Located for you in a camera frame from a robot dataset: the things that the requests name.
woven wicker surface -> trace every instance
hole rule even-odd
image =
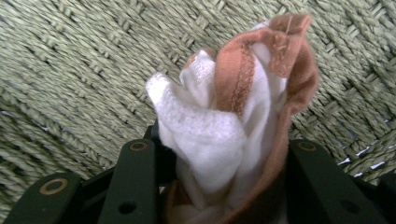
[[[89,178],[114,165],[120,147],[155,120],[144,90],[154,72],[177,77],[201,47],[219,49],[287,12],[314,17],[308,39],[321,78],[291,138],[321,143],[346,172],[371,183],[395,171],[394,1],[0,4],[0,221],[39,177]]]

black bracket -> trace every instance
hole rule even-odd
[[[157,223],[159,187],[177,179],[175,166],[156,122],[122,147],[115,167],[89,180],[66,173],[35,182],[5,223]],[[290,142],[286,188],[289,223],[396,223],[395,174],[378,187],[351,178],[314,142]]]

crumpled fabric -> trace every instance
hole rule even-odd
[[[181,85],[161,73],[149,79],[161,140],[177,155],[166,222],[286,223],[290,117],[318,85],[309,22],[278,16],[230,40],[217,58],[202,49],[182,69]]]

white fabric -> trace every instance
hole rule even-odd
[[[244,201],[261,175],[287,80],[266,70],[271,55],[264,44],[251,50],[255,75],[241,119],[216,109],[215,62],[203,50],[181,72],[182,86],[163,74],[148,81],[160,137],[177,154],[177,176],[193,203],[174,208],[175,223],[216,223]]]

metal rivet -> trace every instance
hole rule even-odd
[[[131,149],[132,151],[141,151],[144,150],[148,147],[148,145],[145,142],[136,142],[131,144],[131,146],[129,147],[129,149]]]
[[[56,189],[49,189],[51,184],[60,183],[61,185]],[[44,195],[56,194],[66,188],[68,181],[65,178],[51,179],[40,188],[40,193]]]
[[[315,147],[313,144],[309,142],[301,142],[298,144],[298,147],[304,151],[315,151],[317,150],[317,147]]]

